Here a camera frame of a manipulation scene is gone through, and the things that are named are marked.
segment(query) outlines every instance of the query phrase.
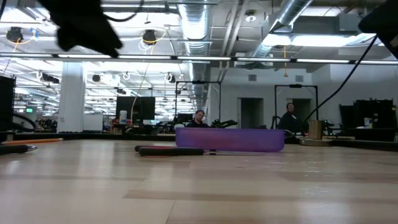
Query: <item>doorway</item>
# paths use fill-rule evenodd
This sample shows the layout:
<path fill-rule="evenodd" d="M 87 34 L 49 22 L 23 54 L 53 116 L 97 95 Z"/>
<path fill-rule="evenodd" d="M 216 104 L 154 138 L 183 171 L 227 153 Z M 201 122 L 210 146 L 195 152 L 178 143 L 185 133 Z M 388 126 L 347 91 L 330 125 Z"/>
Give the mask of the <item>doorway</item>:
<path fill-rule="evenodd" d="M 301 121 L 311 113 L 311 99 L 290 99 L 288 103 L 293 103 L 295 115 Z"/>
<path fill-rule="evenodd" d="M 264 124 L 264 99 L 238 98 L 238 128 L 258 128 Z"/>

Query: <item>purple bin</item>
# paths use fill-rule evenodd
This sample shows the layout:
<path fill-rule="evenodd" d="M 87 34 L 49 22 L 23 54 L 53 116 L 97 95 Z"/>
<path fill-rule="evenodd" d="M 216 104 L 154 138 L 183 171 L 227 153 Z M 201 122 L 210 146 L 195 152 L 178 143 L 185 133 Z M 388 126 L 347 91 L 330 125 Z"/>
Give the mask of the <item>purple bin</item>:
<path fill-rule="evenodd" d="M 178 147 L 239 152 L 279 152 L 285 146 L 283 130 L 177 128 Z"/>

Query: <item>man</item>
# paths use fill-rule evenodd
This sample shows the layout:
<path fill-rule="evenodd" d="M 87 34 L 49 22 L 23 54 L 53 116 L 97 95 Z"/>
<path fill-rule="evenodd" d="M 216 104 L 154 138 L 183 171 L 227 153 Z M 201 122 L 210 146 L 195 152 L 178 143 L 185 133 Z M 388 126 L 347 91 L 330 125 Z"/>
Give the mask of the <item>man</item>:
<path fill-rule="evenodd" d="M 287 112 L 283 115 L 283 117 L 279 121 L 278 129 L 289 130 L 293 133 L 295 132 L 303 133 L 303 129 L 300 128 L 301 120 L 295 115 L 293 103 L 288 103 L 286 105 L 286 110 Z"/>
<path fill-rule="evenodd" d="M 205 112 L 203 110 L 197 110 L 193 121 L 186 125 L 187 128 L 209 128 L 209 126 L 202 122 Z"/>

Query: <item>wooden floor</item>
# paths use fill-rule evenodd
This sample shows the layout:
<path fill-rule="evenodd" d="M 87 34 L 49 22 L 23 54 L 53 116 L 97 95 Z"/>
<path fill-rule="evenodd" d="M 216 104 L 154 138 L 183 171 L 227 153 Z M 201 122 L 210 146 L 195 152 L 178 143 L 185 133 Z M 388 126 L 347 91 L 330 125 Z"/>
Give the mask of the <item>wooden floor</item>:
<path fill-rule="evenodd" d="M 398 223 L 398 153 L 288 145 L 143 158 L 135 144 L 153 142 L 64 141 L 1 156 L 0 223 Z"/>

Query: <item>metal stand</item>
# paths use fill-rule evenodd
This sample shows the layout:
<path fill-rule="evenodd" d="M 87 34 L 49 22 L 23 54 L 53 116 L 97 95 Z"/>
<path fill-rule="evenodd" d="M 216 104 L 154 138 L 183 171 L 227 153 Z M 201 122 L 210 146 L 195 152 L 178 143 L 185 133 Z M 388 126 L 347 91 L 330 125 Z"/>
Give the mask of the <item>metal stand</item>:
<path fill-rule="evenodd" d="M 278 116 L 277 115 L 277 96 L 276 96 L 276 90 L 278 87 L 289 87 L 289 88 L 302 88 L 302 87 L 312 87 L 315 89 L 315 106 L 318 108 L 318 86 L 317 85 L 300 85 L 300 84 L 293 84 L 293 85 L 275 85 L 274 88 L 274 96 L 275 96 L 275 118 Z M 318 114 L 318 109 L 316 111 L 317 115 L 317 120 L 319 119 L 319 114 Z M 275 119 L 275 128 L 278 127 L 278 121 Z"/>
<path fill-rule="evenodd" d="M 177 92 L 178 92 L 178 84 L 179 83 L 192 83 L 195 85 L 205 85 L 205 84 L 213 84 L 217 83 L 220 87 L 219 92 L 219 100 L 218 100 L 218 119 L 221 120 L 221 82 L 206 82 L 206 81 L 176 81 L 175 82 L 175 113 L 174 116 L 177 116 Z"/>

